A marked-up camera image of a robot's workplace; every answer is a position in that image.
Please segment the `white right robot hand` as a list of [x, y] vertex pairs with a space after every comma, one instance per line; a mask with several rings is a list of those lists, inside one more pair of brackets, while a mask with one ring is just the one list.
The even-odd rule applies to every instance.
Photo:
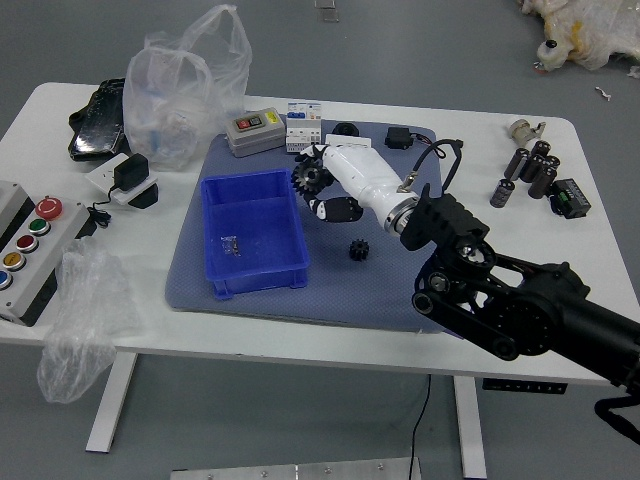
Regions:
[[[404, 230], [419, 197], [372, 147], [312, 145], [295, 158], [292, 183], [310, 209], [323, 221], [356, 221], [370, 208], [390, 234]], [[347, 198], [318, 200], [334, 178]]]

